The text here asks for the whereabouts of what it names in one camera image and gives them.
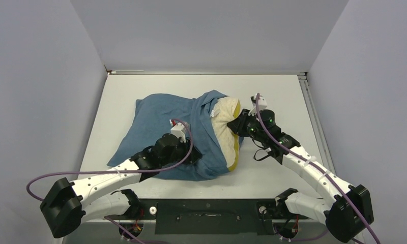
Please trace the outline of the yellow white pillow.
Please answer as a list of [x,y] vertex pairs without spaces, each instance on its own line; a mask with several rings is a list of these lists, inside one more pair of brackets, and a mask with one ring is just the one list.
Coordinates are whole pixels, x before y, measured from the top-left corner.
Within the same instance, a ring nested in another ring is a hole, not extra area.
[[229,96],[218,99],[210,113],[211,124],[228,171],[235,170],[238,164],[240,137],[233,133],[227,124],[238,118],[240,113],[240,100]]

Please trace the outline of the blue pillowcase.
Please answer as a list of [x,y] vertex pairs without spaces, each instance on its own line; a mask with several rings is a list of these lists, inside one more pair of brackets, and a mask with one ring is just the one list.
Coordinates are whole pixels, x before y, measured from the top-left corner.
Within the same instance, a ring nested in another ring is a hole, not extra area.
[[181,164],[162,171],[156,177],[203,181],[229,173],[210,119],[217,100],[223,97],[227,95],[212,90],[197,98],[152,94],[136,100],[132,125],[107,166],[117,166],[144,148],[154,145],[162,135],[170,133],[170,120],[176,118],[189,124],[193,145],[202,153],[202,158],[193,165]]

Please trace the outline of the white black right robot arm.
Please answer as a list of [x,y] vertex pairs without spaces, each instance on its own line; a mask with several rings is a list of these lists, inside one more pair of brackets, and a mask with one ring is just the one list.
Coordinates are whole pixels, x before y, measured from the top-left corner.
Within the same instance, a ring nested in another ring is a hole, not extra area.
[[298,140],[276,125],[272,110],[253,114],[243,109],[227,126],[235,135],[259,142],[269,157],[296,173],[318,193],[319,197],[313,198],[297,189],[285,190],[275,198],[279,216],[300,215],[318,221],[343,243],[365,229],[371,230],[374,215],[368,189],[354,186],[325,168]]

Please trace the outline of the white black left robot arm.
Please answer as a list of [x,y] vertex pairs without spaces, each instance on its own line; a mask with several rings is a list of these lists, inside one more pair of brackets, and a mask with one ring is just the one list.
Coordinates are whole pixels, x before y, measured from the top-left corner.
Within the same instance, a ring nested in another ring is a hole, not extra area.
[[138,196],[126,186],[140,183],[170,163],[193,165],[202,153],[189,138],[166,133],[123,163],[99,174],[68,181],[57,180],[40,210],[54,238],[67,236],[80,224],[105,216],[140,217],[144,208]]

